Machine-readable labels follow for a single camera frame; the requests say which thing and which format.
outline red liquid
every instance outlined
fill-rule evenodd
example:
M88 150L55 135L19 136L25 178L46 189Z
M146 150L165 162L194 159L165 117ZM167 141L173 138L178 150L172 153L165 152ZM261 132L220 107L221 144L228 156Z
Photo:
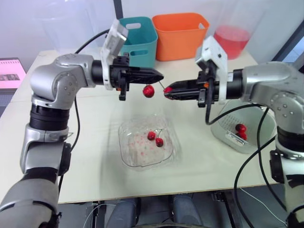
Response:
M237 58L250 39L250 34L238 27L223 25L217 28L214 38L228 55L228 59Z

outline orange basket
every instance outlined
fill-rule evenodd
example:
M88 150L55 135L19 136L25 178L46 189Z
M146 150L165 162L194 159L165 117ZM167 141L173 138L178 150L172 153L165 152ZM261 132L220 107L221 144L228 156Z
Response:
M193 58L209 23L198 13L162 14L152 18L158 34L156 59Z

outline teal basket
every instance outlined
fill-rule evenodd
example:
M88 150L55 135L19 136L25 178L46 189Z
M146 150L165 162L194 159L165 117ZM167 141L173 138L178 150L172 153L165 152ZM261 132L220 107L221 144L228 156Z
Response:
M150 18L123 18L120 23L129 30L121 53L129 53L130 66L154 67L157 33Z

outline plastic tray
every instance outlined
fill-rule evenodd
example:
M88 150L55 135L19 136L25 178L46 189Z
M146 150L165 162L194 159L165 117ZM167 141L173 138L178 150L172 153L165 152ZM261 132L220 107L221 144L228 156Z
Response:
M164 141L157 147L155 139L147 139L149 131ZM169 122L161 116L150 116L123 123L119 128L121 158L129 167L146 167L172 161L176 153L176 135Z
M202 45L209 23L198 13L162 14L152 18L158 42L156 59L193 58Z
M220 114L232 108L247 104L249 103L241 102L239 100L229 101L224 106ZM253 153L257 150L257 127L262 115L263 111L259 107L239 109L215 122L211 126L211 131L216 138L228 144L238 152ZM244 124L247 128L246 141L235 135L237 133L235 126L238 123ZM273 137L275 129L275 120L270 114L267 114L263 121L260 132L261 145Z
M129 53L130 66L154 67L157 33L150 18L123 18L120 23L129 30L121 53Z

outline table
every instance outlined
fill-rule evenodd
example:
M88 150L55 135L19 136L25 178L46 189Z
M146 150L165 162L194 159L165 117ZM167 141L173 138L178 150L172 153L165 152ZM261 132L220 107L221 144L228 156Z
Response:
M19 167L24 126L29 122L31 90L29 77L34 68L52 62L55 51L43 51L36 58L22 85L0 118L0 199L10 186L22 177ZM255 65L244 51L228 62L229 71ZM194 79L200 70L193 59L157 62L164 74L164 86L177 80ZM77 95L81 121L79 141L72 152L71 166L65 175L59 203L107 200L114 198L151 196L184 192L231 189L241 164L248 155L241 154L217 140L204 124L205 109L196 101L164 99L162 88L155 84L155 95L142 95L143 85L130 85L126 101L118 100L118 92L103 86L81 89ZM222 106L213 105L211 118ZM178 158L170 164L135 171L123 165L120 157L118 128L134 116L163 114L170 117L180 143ZM75 109L72 107L68 126L77 131ZM68 138L72 143L75 134ZM270 183L270 144L263 154L263 164ZM264 184L257 158L244 169L239 186Z

